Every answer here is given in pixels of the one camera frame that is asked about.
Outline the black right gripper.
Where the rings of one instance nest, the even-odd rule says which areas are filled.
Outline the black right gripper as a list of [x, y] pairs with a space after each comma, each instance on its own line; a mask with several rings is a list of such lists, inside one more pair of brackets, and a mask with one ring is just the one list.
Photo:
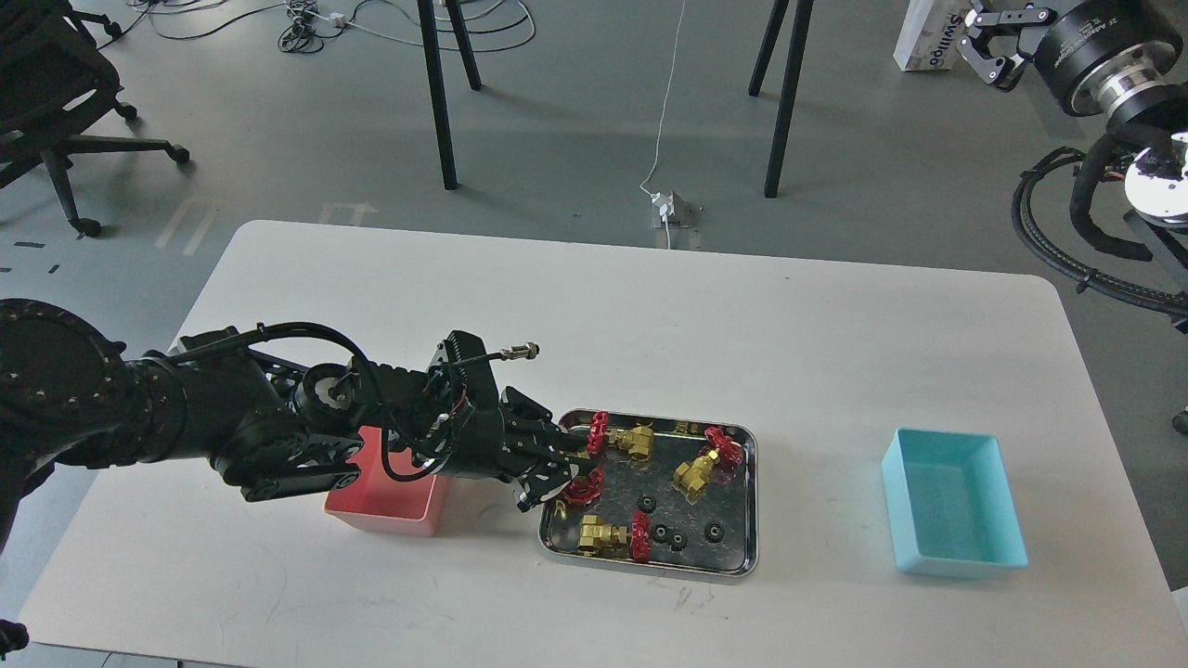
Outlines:
[[1013, 90], [1034, 59], [1066, 115], [1184, 116], [1184, 87], [1164, 78], [1184, 40], [1149, 1], [973, 5], [963, 20], [959, 52], [987, 86]]

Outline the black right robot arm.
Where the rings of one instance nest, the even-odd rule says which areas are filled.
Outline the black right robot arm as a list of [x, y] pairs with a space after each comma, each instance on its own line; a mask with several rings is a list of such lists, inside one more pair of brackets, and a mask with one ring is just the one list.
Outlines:
[[[1031, 65], [1069, 116], [1102, 115], [1091, 149], [1053, 149], [1020, 174], [1015, 232], [1041, 261], [1098, 294], [1161, 313], [1177, 330], [1184, 296], [1184, 84], [1167, 78], [1183, 52], [1173, 23], [1149, 1], [1037, 1], [997, 11], [975, 1], [963, 18], [963, 59], [1009, 92]], [[1078, 261], [1040, 229], [1032, 196], [1048, 174], [1074, 170], [1068, 218], [1078, 237], [1123, 261], [1158, 263], [1167, 292]]]

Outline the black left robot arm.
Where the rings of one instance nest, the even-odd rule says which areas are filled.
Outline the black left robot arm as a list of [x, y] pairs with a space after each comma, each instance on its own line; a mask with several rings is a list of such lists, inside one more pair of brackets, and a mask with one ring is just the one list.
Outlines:
[[533, 359], [450, 330], [424, 371], [369, 360], [321, 323], [260, 323], [181, 338], [124, 360], [124, 344], [34, 300], [1, 305], [4, 537], [56, 465], [107, 470], [206, 459], [247, 502], [355, 483], [361, 429], [381, 431], [383, 472], [517, 483], [529, 511], [595, 464], [546, 407], [497, 387], [493, 361]]

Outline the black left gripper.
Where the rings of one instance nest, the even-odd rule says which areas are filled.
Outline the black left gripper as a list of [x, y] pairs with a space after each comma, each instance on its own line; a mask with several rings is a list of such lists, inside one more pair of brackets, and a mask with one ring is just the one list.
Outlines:
[[436, 459], [434, 473], [518, 483], [516, 508], [529, 512], [588, 477], [595, 464], [588, 440], [552, 423], [546, 407], [513, 386], [497, 387], [493, 360], [468, 330], [442, 339], [421, 396], [430, 416], [446, 422], [423, 441]]

